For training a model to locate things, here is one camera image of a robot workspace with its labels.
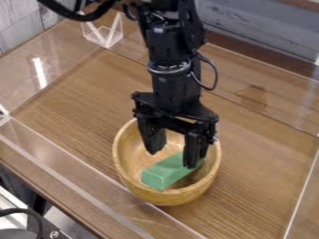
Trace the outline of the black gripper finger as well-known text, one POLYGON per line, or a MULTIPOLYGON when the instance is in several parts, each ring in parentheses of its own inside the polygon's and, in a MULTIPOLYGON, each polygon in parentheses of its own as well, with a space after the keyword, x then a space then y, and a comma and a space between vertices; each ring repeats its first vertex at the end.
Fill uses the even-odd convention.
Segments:
POLYGON ((193 169, 208 155, 210 145, 216 143, 214 136, 193 130, 185 135, 183 166, 193 169))
POLYGON ((138 118, 138 125, 146 150, 155 155, 167 144, 166 129, 159 119, 138 118))

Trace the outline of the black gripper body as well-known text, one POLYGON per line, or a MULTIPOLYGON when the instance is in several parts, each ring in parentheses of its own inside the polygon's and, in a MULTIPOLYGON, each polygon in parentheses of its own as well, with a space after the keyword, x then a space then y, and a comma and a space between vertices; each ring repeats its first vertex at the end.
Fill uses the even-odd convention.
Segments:
POLYGON ((216 136, 220 115, 201 102, 201 65, 187 63, 173 67, 147 65, 153 92, 135 92, 135 117, 159 119, 166 130, 187 134, 193 130, 216 136))

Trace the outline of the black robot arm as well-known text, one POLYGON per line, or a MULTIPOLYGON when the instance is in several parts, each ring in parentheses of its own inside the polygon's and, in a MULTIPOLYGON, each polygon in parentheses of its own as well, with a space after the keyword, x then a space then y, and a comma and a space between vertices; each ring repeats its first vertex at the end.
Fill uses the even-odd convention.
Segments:
POLYGON ((200 52, 206 44, 206 29, 196 0, 105 0, 82 14, 57 0, 38 0, 50 10, 74 21, 95 21, 115 6, 141 27, 149 48, 151 92, 134 92, 134 115, 147 151, 166 146, 169 130, 185 135, 183 166, 194 168, 216 143, 218 114, 201 102, 201 91, 217 85, 201 80, 201 64, 212 60, 200 52))

